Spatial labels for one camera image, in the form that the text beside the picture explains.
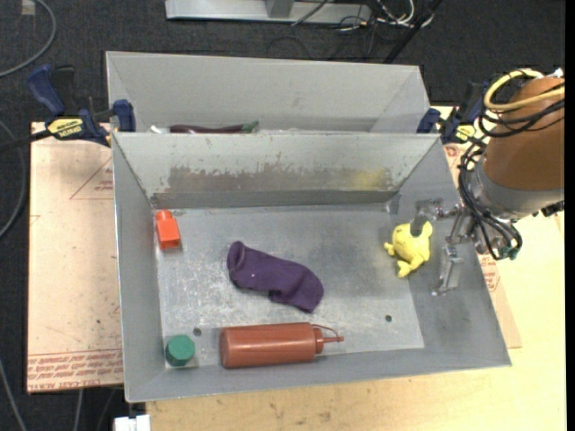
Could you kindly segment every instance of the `black carpet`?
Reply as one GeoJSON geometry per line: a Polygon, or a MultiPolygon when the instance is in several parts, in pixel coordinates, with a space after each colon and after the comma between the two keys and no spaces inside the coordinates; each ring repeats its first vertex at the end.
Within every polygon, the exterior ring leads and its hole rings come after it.
{"type": "MultiPolygon", "coordinates": [[[[314,24],[168,22],[165,0],[43,1],[57,19],[56,39],[31,65],[0,77],[0,119],[15,137],[27,136],[31,121],[48,117],[25,84],[40,64],[74,66],[78,95],[91,96],[94,107],[102,110],[107,106],[107,50],[381,63],[404,33],[391,27],[381,27],[377,35],[368,30],[343,35],[314,24]]],[[[49,35],[45,11],[37,8],[36,17],[22,16],[19,0],[0,0],[0,72],[37,52],[49,35]]],[[[469,81],[486,81],[519,66],[551,73],[564,67],[564,61],[565,0],[445,0],[433,22],[394,63],[420,66],[431,103],[457,105],[469,81]]],[[[8,139],[0,129],[0,144],[8,139]]],[[[22,150],[28,174],[29,151],[22,150]]],[[[20,192],[18,154],[0,154],[0,168],[2,229],[20,192]]],[[[76,392],[31,396],[25,391],[27,215],[24,206],[0,238],[0,357],[28,429],[72,429],[76,392]]],[[[108,389],[86,390],[80,429],[94,429],[110,394],[108,389]]],[[[128,413],[121,391],[115,392],[108,411],[111,417],[128,413]]],[[[103,423],[107,428],[108,420],[103,423]]],[[[2,387],[0,429],[18,429],[2,387]]]]}

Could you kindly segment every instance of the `yellow clamp label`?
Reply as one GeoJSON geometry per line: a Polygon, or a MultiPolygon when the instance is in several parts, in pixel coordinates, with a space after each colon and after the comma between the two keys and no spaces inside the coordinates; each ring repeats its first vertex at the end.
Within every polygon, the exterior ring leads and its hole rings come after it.
{"type": "Polygon", "coordinates": [[[466,141],[469,137],[475,134],[475,127],[473,125],[459,125],[457,127],[456,136],[462,141],[466,141]]]}
{"type": "Polygon", "coordinates": [[[80,134],[84,130],[82,123],[82,120],[78,118],[55,119],[47,126],[47,129],[52,135],[63,139],[80,134]]]}

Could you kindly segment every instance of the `orange block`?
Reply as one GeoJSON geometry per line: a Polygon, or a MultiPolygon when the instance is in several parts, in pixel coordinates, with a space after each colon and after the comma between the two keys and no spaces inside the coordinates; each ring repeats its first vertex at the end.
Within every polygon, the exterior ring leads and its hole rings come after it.
{"type": "Polygon", "coordinates": [[[176,219],[167,209],[155,213],[155,230],[158,235],[160,249],[177,248],[180,246],[180,229],[176,219]]]}

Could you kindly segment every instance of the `green cap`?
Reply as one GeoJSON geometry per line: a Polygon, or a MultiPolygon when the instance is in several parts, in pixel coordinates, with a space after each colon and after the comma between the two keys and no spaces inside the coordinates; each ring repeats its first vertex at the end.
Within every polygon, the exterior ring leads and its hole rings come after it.
{"type": "Polygon", "coordinates": [[[165,347],[165,359],[173,367],[183,367],[196,353],[196,344],[187,335],[172,337],[165,347]]]}

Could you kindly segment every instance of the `wire bundle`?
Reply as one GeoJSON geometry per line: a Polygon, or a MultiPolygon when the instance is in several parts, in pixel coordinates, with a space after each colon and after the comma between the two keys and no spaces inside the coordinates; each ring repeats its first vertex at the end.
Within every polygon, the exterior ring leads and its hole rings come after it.
{"type": "MultiPolygon", "coordinates": [[[[406,0],[409,5],[408,13],[403,14],[402,16],[396,16],[393,12],[389,9],[388,5],[385,4],[383,0],[376,0],[376,4],[379,10],[383,12],[384,17],[376,17],[375,22],[380,22],[383,24],[389,24],[396,27],[404,27],[404,28],[412,28],[414,19],[416,18],[416,4],[413,0],[406,0]]],[[[431,14],[421,25],[421,27],[428,26],[431,21],[433,20],[433,14],[431,14]]]]}
{"type": "Polygon", "coordinates": [[[518,78],[536,79],[542,78],[543,74],[536,72],[531,69],[518,69],[503,75],[496,81],[494,81],[491,86],[486,90],[482,106],[483,111],[478,118],[478,126],[482,131],[482,137],[480,139],[470,138],[471,145],[467,148],[461,157],[460,167],[459,167],[459,193],[473,218],[473,226],[477,226],[482,233],[484,242],[489,250],[490,255],[495,260],[506,259],[507,257],[514,259],[521,247],[523,245],[523,240],[521,234],[515,228],[514,220],[504,221],[496,218],[486,207],[482,206],[470,190],[470,175],[474,170],[475,164],[479,161],[478,159],[482,157],[486,143],[484,142],[486,138],[505,138],[516,136],[517,134],[523,132],[536,132],[542,129],[546,129],[559,123],[562,117],[554,120],[551,123],[546,124],[544,127],[539,127],[537,129],[532,129],[532,127],[539,122],[539,120],[546,115],[553,113],[557,110],[564,108],[565,104],[565,88],[564,82],[559,84],[552,89],[531,96],[526,99],[518,101],[508,101],[505,103],[496,103],[493,97],[501,88],[506,85],[509,81],[518,78]],[[524,115],[519,118],[509,118],[505,117],[505,113],[514,110],[520,110],[525,106],[533,104],[541,100],[557,99],[550,106],[539,110],[538,112],[531,113],[529,115],[524,115]],[[496,125],[502,125],[506,128],[506,131],[492,131],[485,127],[484,120],[488,120],[490,123],[496,125]],[[498,234],[499,247],[494,246],[494,240],[492,239],[493,232],[498,234]]]}

